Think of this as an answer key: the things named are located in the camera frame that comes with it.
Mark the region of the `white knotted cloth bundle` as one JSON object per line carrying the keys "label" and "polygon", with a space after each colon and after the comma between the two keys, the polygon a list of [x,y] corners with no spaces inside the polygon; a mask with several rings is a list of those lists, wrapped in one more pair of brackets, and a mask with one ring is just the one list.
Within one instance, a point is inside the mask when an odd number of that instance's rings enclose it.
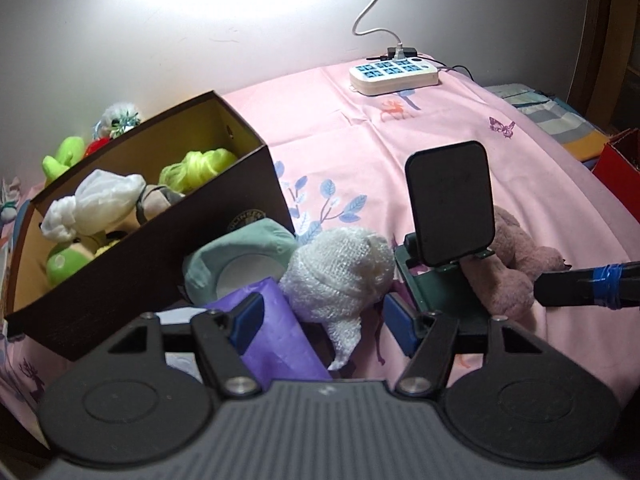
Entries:
{"label": "white knotted cloth bundle", "polygon": [[41,233],[51,242],[65,243],[77,235],[105,231],[130,214],[145,185],[141,174],[93,170],[73,195],[51,203],[40,224]]}

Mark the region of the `white mesh cloth bundle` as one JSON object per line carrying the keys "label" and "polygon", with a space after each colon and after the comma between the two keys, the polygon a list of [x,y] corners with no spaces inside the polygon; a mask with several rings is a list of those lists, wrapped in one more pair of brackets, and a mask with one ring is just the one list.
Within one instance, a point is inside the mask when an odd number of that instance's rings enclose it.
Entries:
{"label": "white mesh cloth bundle", "polygon": [[361,340],[361,313],[386,294],[394,273],[386,238],[361,226],[323,231],[293,252],[279,286],[302,322],[326,331],[330,372],[349,361]]}

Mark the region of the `striped folded blanket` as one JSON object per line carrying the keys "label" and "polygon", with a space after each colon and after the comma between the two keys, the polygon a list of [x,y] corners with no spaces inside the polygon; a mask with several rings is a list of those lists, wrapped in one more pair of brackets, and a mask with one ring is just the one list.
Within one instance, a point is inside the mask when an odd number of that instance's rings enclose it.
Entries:
{"label": "striped folded blanket", "polygon": [[526,84],[497,84],[487,90],[527,116],[584,166],[596,166],[608,137],[573,107]]}

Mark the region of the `red plush toy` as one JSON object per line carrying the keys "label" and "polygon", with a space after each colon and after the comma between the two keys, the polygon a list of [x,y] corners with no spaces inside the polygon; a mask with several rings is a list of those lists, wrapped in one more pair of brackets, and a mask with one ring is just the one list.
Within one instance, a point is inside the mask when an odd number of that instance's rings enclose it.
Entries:
{"label": "red plush toy", "polygon": [[85,149],[84,157],[87,158],[99,151],[101,148],[105,148],[107,144],[111,142],[111,138],[99,138],[96,140],[92,140]]}

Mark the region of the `pink teddy bear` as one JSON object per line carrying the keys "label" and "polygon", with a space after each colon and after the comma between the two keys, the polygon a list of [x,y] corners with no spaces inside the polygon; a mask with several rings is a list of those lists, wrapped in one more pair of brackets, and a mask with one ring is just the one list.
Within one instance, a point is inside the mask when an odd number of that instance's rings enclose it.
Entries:
{"label": "pink teddy bear", "polygon": [[491,255],[464,257],[461,269],[489,314],[521,321],[534,305],[536,279],[570,266],[557,249],[538,245],[509,211],[499,206],[494,211]]}

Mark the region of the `white blue power strip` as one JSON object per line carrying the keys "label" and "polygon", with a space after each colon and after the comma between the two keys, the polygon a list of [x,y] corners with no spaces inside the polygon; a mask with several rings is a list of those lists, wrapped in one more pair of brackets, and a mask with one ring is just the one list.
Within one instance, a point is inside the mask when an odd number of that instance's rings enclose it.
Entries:
{"label": "white blue power strip", "polygon": [[438,68],[431,61],[415,56],[354,65],[348,73],[352,86],[364,96],[382,96],[439,84]]}

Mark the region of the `red box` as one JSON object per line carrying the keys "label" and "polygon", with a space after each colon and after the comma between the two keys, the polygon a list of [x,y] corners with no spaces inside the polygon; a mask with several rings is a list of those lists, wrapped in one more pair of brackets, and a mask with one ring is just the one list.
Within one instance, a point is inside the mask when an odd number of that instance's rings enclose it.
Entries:
{"label": "red box", "polygon": [[593,174],[638,220],[640,216],[639,129],[627,129],[612,136],[605,144]]}

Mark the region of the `purple tissue pack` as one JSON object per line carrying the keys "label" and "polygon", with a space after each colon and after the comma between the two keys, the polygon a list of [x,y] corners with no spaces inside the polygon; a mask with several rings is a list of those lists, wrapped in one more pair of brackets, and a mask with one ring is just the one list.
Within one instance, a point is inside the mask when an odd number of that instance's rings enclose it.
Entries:
{"label": "purple tissue pack", "polygon": [[205,310],[229,312],[252,292],[258,292],[264,298],[264,322],[242,355],[242,361],[258,382],[265,388],[273,379],[329,382],[330,373],[311,347],[273,278],[244,286],[204,307],[175,308],[157,315],[163,325],[187,323]]}

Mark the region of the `green bug plush toy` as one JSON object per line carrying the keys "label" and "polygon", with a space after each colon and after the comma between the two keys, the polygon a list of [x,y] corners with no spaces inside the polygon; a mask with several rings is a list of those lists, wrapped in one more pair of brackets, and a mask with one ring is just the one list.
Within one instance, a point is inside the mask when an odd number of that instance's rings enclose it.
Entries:
{"label": "green bug plush toy", "polygon": [[96,250],[108,240],[122,240],[124,231],[96,233],[76,236],[70,242],[55,245],[49,252],[46,262],[46,274],[51,287],[58,286],[78,270],[93,262]]}

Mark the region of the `neon green knotted cloth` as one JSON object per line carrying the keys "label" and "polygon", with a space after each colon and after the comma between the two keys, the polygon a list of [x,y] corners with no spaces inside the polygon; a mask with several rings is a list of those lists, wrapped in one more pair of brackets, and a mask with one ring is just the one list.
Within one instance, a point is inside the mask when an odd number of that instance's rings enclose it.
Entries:
{"label": "neon green knotted cloth", "polygon": [[225,148],[207,152],[190,151],[181,162],[163,168],[158,183],[177,193],[190,193],[219,176],[237,161],[235,154]]}

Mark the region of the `yellow fuzzy knotted towel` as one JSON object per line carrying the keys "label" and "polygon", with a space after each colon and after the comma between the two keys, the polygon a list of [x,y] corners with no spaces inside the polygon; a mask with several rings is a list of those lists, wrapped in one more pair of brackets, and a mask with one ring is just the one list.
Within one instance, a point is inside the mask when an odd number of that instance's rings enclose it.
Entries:
{"label": "yellow fuzzy knotted towel", "polygon": [[113,246],[115,246],[119,242],[120,242],[120,240],[108,240],[105,245],[99,247],[96,250],[96,253],[94,255],[96,257],[99,257],[100,255],[104,254],[104,252],[106,252],[107,250],[109,250],[110,248],[112,248]]}

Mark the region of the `green yellow plush toy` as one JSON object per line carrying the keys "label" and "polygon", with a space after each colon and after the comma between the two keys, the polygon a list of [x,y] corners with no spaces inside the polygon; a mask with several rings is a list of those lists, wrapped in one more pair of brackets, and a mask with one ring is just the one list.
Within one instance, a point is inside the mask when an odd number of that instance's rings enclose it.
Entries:
{"label": "green yellow plush toy", "polygon": [[85,156],[86,142],[81,136],[68,136],[58,146],[54,155],[43,157],[41,167],[46,181],[51,183],[75,166]]}

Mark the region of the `dark brown cardboard box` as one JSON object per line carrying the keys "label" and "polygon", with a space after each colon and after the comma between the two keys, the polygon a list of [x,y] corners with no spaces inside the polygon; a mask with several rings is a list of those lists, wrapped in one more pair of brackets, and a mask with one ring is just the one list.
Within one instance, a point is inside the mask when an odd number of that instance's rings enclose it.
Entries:
{"label": "dark brown cardboard box", "polygon": [[[120,225],[123,240],[49,286],[44,265],[53,244],[40,224],[55,200],[75,192],[93,170],[140,174],[154,183],[187,152],[211,148],[226,148],[238,160],[149,222],[128,216]],[[213,91],[183,102],[110,142],[30,201],[13,246],[6,336],[29,336],[77,361],[142,312],[177,302],[183,260],[192,252],[262,217],[293,226],[265,142]]]}

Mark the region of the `white fluffy pompom toy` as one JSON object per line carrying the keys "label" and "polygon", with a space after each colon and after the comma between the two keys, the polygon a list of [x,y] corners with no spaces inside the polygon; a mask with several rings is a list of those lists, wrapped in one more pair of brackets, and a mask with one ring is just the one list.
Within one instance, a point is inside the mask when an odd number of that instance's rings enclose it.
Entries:
{"label": "white fluffy pompom toy", "polygon": [[116,139],[143,122],[140,110],[130,102],[112,104],[93,127],[93,140]]}

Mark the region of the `pink deer print tablecloth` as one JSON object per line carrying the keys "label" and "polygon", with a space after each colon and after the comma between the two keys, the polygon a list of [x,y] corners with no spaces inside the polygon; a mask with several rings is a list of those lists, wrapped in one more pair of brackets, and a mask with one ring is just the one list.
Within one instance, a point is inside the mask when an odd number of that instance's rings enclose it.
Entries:
{"label": "pink deer print tablecloth", "polygon": [[374,313],[406,292],[394,250],[449,260],[482,309],[522,324],[626,403],[639,315],[535,300],[542,272],[639,255],[639,227],[529,118],[461,75],[363,96],[347,65],[206,92],[102,141],[30,203],[10,325],[58,334],[1,343],[1,404],[31,434],[47,386],[144,310],[266,297],[244,360],[258,382],[398,382],[406,358]]}

